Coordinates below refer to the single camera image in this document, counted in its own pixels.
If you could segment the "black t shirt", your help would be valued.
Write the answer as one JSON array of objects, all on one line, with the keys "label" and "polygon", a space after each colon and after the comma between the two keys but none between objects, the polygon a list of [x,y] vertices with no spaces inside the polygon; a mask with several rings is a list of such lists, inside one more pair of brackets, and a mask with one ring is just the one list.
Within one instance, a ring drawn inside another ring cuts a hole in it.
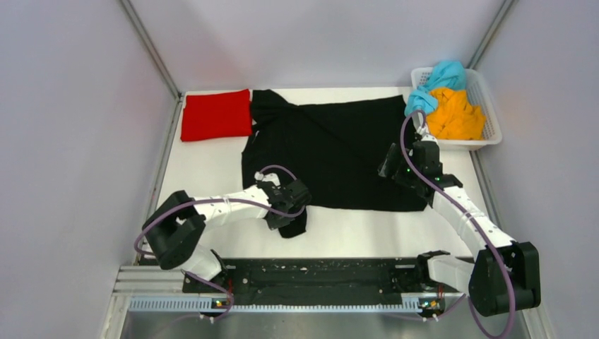
[{"label": "black t shirt", "polygon": [[252,94],[254,125],[242,151],[242,184],[262,169],[283,184],[300,179],[311,204],[325,208],[420,212],[414,190],[380,177],[392,144],[415,137],[403,127],[402,96],[344,103],[296,105],[272,90]]}]

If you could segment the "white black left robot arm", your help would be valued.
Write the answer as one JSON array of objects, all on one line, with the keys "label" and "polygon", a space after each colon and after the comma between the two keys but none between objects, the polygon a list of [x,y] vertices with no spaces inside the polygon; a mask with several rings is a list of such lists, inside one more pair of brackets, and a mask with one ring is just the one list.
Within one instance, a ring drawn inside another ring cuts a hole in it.
[{"label": "white black left robot arm", "polygon": [[217,292],[227,274],[219,255],[200,244],[205,232],[240,220],[262,219],[272,230],[287,227],[311,199],[301,180],[283,185],[275,175],[223,196],[197,198],[176,191],[146,220],[141,236],[162,270],[196,275],[208,291]]}]

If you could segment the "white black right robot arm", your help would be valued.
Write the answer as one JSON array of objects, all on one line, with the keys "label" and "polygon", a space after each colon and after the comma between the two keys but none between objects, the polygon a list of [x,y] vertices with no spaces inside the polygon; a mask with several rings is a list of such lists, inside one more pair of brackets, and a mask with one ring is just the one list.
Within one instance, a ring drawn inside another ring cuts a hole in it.
[{"label": "white black right robot arm", "polygon": [[445,173],[439,146],[415,141],[392,143],[379,166],[379,176],[412,189],[447,221],[473,256],[465,262],[446,251],[419,255],[422,267],[415,284],[432,291],[441,283],[465,293],[482,316],[507,314],[540,306],[540,256],[530,242],[517,242],[499,229],[470,199],[463,183]]}]

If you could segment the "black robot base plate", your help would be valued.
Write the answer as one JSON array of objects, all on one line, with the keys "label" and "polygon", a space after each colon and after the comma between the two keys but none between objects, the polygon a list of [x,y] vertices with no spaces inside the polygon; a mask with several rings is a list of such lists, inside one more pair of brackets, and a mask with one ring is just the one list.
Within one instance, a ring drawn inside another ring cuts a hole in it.
[{"label": "black robot base plate", "polygon": [[425,281],[415,258],[228,258],[215,284],[235,305],[399,305],[412,295],[450,296],[449,286]]}]

